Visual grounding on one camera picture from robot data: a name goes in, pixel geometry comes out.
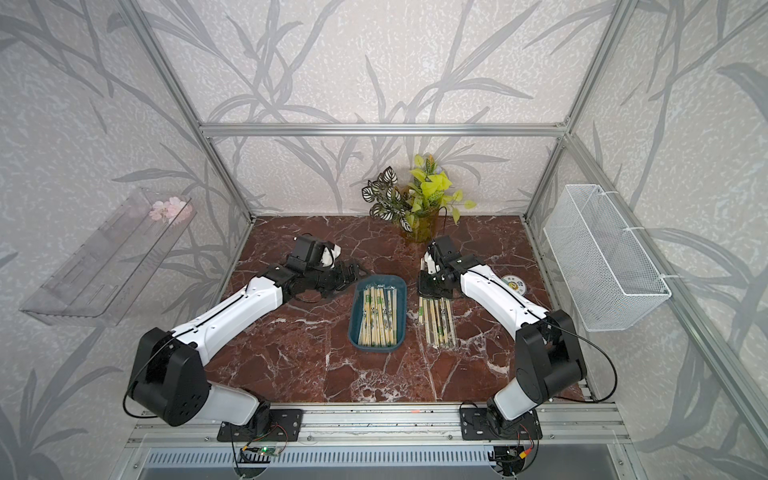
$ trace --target bundle of chopsticks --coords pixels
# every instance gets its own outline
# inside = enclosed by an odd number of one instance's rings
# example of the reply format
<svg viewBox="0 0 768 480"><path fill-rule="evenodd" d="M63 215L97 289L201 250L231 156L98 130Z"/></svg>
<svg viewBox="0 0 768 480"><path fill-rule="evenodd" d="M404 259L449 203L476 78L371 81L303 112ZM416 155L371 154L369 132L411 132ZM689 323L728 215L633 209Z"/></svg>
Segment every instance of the bundle of chopsticks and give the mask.
<svg viewBox="0 0 768 480"><path fill-rule="evenodd" d="M357 344L394 346L397 343L397 289L371 285L363 293L362 322Z"/></svg>
<svg viewBox="0 0 768 480"><path fill-rule="evenodd" d="M419 325L424 326L427 344L435 348L458 345L451 300L420 296Z"/></svg>

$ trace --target blue tray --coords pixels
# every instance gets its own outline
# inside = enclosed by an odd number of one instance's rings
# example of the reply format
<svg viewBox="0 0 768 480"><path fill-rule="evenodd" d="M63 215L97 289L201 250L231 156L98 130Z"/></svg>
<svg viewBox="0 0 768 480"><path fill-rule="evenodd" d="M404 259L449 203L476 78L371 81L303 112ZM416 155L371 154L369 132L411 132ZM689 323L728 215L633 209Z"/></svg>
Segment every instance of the blue tray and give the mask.
<svg viewBox="0 0 768 480"><path fill-rule="evenodd" d="M357 343L362 323L362 295L369 285L393 286L397 290L397 343L394 346L361 346ZM406 337L406 294L406 281L396 275L371 275L360 280L355 288L352 316L349 318L349 341L363 352L390 353L397 350Z"/></svg>

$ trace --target clear acrylic shelf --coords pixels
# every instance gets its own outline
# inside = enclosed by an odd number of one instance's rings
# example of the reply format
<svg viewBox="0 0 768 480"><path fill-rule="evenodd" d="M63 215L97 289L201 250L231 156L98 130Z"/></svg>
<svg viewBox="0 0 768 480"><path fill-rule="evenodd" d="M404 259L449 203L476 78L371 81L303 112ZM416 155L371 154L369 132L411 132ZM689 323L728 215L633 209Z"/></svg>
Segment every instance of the clear acrylic shelf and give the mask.
<svg viewBox="0 0 768 480"><path fill-rule="evenodd" d="M172 209L153 211L173 197ZM189 197L136 190L21 311L48 325L117 325L195 213Z"/></svg>

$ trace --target artificial plant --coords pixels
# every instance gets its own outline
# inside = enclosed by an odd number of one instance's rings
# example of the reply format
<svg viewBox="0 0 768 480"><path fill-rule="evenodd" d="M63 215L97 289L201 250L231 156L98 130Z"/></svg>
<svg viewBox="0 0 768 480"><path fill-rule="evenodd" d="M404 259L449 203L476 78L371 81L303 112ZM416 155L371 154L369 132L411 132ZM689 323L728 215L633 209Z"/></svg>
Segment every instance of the artificial plant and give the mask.
<svg viewBox="0 0 768 480"><path fill-rule="evenodd" d="M445 208L446 215L450 213L454 223L458 223L461 217L458 205L472 209L475 202L464 200L461 190L448 194L453 183L432 155L427 155L426 159L416 155L414 161L417 168L410 171L412 181L403 191L397 187L395 171L387 167L376 180L369 180L362 188L362 198L374 202L371 217L398 224L408 238L421 242L432 235L432 224L441 208Z"/></svg>

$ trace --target vent grille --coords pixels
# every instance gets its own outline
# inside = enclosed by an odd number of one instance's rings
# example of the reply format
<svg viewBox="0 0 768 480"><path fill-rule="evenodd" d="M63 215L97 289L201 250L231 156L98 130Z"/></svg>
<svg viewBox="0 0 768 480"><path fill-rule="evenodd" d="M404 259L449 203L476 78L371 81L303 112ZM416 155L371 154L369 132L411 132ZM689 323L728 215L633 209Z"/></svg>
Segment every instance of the vent grille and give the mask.
<svg viewBox="0 0 768 480"><path fill-rule="evenodd" d="M252 461L269 467L371 467L488 465L490 447L408 446L408 447L288 447L279 457L248 454ZM145 468L221 468L232 465L229 447L190 449L152 448Z"/></svg>

